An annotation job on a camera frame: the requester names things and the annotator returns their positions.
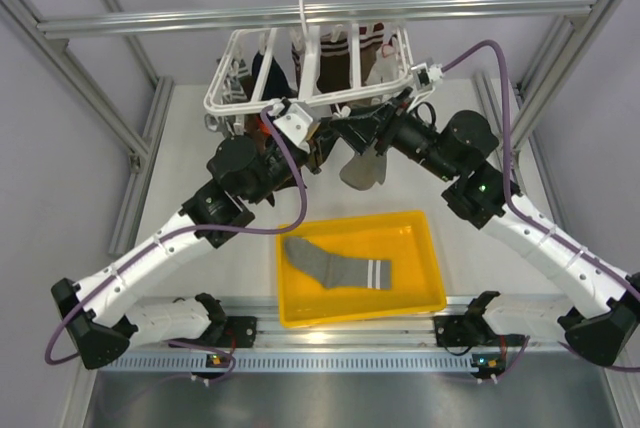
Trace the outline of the grey striped sock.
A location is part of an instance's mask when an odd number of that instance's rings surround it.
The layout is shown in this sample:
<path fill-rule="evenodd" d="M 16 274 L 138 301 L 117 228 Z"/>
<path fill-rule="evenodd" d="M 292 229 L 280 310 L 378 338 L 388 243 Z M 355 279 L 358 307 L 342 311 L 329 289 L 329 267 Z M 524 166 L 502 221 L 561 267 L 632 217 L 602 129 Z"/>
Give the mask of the grey striped sock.
<path fill-rule="evenodd" d="M 357 258 L 328 252 L 301 237 L 288 237 L 284 251 L 290 264 L 319 282 L 325 289 L 392 288 L 392 261 Z"/>
<path fill-rule="evenodd" d="M 357 191 L 367 191 L 374 185 L 383 185 L 386 181 L 387 156 L 379 155 L 371 147 L 362 155 L 355 153 L 340 170 L 343 183 Z"/>

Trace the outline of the white plastic sock hanger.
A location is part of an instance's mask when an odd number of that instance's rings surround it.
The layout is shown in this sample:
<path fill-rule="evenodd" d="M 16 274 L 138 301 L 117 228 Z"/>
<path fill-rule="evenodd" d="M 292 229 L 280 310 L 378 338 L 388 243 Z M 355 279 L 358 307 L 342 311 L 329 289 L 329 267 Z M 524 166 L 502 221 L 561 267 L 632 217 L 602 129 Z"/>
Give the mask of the white plastic sock hanger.
<path fill-rule="evenodd" d="M 367 86 L 361 82 L 359 28 L 376 22 L 351 22 L 325 25 L 302 25 L 288 28 L 245 28 L 233 31 L 227 41 L 222 56 L 217 61 L 213 78 L 204 95 L 205 125 L 208 130 L 226 134 L 240 134 L 245 129 L 245 120 L 258 114 L 266 104 L 273 100 L 261 99 L 269 67 L 273 59 L 284 71 L 289 85 L 295 92 L 293 101 L 301 101 L 309 106 L 330 107 L 349 104 L 355 101 L 372 101 L 394 94 L 412 85 L 410 67 L 413 56 L 409 36 L 404 21 L 377 21 L 385 25 L 384 42 L 396 34 L 401 44 L 401 77 L 388 83 Z M 347 33 L 351 67 L 348 90 L 322 94 L 316 86 L 320 72 L 320 39 L 331 34 L 336 38 L 340 31 Z M 216 101 L 223 77 L 233 58 L 243 58 L 251 74 L 254 55 L 263 56 L 258 79 L 250 81 L 245 87 L 250 96 L 245 103 L 223 105 Z"/>

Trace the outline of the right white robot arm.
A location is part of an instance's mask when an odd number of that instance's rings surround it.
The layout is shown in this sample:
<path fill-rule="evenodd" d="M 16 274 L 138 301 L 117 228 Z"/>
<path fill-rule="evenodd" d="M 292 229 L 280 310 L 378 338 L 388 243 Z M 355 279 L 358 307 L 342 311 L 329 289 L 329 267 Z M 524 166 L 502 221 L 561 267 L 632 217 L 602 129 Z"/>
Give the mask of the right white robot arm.
<path fill-rule="evenodd" d="M 358 153 L 393 148 L 448 183 L 447 207 L 479 231 L 504 243 L 562 294 L 528 301 L 485 291 L 467 307 L 463 334 L 471 345 L 500 335 L 558 342 L 585 360 L 612 368 L 639 326 L 639 277 L 598 259 L 546 218 L 487 160 L 498 145 L 478 112 L 455 113 L 443 130 L 416 116 L 409 93 L 329 123 Z"/>

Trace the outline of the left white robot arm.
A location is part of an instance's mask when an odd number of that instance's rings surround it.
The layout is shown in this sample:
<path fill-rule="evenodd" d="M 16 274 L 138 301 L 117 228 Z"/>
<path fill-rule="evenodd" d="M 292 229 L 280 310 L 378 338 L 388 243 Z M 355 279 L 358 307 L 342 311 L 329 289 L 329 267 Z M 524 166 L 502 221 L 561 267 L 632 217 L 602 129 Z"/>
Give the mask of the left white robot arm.
<path fill-rule="evenodd" d="M 227 317 L 210 294 L 160 305 L 140 301 L 181 266 L 237 234 L 280 235 L 302 224 L 308 196 L 301 169 L 321 166 L 338 135 L 331 122 L 323 121 L 301 148 L 280 121 L 267 118 L 265 123 L 270 137 L 264 151 L 247 135 L 224 139 L 208 161 L 210 180 L 153 235 L 95 274 L 78 281 L 63 278 L 52 286 L 61 322 L 45 348 L 47 364 L 59 362 L 53 348 L 62 333 L 88 370 L 103 368 L 140 345 L 186 339 L 212 347 L 223 339 Z M 281 228 L 252 227 L 249 205 L 288 187 L 300 197 L 294 221 Z"/>

